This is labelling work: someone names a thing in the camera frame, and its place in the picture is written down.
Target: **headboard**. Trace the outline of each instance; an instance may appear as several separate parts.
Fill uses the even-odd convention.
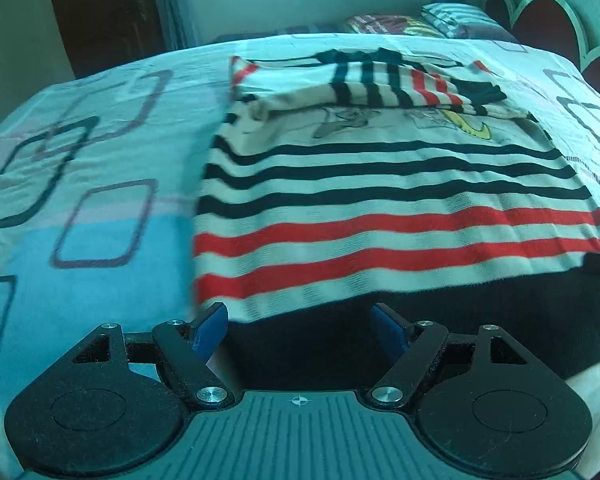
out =
[[[589,51],[587,35],[565,0],[484,0],[484,11],[522,44],[569,59],[600,94],[600,46]]]

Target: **pillow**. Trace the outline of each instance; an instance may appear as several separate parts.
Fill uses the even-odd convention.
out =
[[[448,38],[517,43],[516,38],[483,10],[471,5],[430,4],[422,7],[422,17]]]
[[[361,14],[349,18],[345,25],[358,34],[403,34],[444,38],[443,34],[427,23],[398,14]]]

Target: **blue patterned bedsheet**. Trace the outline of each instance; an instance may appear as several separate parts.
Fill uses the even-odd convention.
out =
[[[45,89],[0,126],[0,471],[22,471],[4,436],[4,410],[96,325],[134,332],[192,317],[192,212],[206,149],[229,105],[230,56],[380,46],[481,59],[507,93],[534,92],[524,105],[555,132],[600,203],[600,97],[566,60],[521,46],[277,36],[163,54]],[[595,387],[588,377],[572,383],[594,419],[596,374]]]

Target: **metal screw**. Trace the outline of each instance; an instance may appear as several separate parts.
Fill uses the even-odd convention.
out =
[[[196,393],[196,397],[207,404],[219,404],[227,398],[228,393],[220,386],[207,386]]]
[[[382,386],[373,390],[371,396],[382,404],[395,404],[402,398],[402,392],[392,386]]]

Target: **cartoon print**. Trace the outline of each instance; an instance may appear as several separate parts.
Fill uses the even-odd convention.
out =
[[[380,113],[378,110],[371,110],[369,108],[345,108],[337,112],[332,108],[323,108],[323,110],[326,113],[324,122],[315,129],[313,134],[314,139],[323,139],[345,128],[362,128],[363,126],[368,126],[369,119]],[[335,121],[329,120],[332,114],[336,117]]]
[[[404,115],[410,118],[419,130],[426,130],[427,128],[456,129],[437,108],[412,108],[411,110],[405,110]]]
[[[420,108],[406,110],[405,116],[410,118],[419,130],[426,128],[460,128],[464,133],[482,140],[491,140],[491,129],[480,122],[480,128],[474,128],[467,119],[451,110],[442,108]]]
[[[482,123],[479,130],[471,126],[464,117],[452,112],[451,110],[440,110],[453,124],[460,128],[464,133],[478,137],[478,139],[491,140],[491,131],[489,127]]]

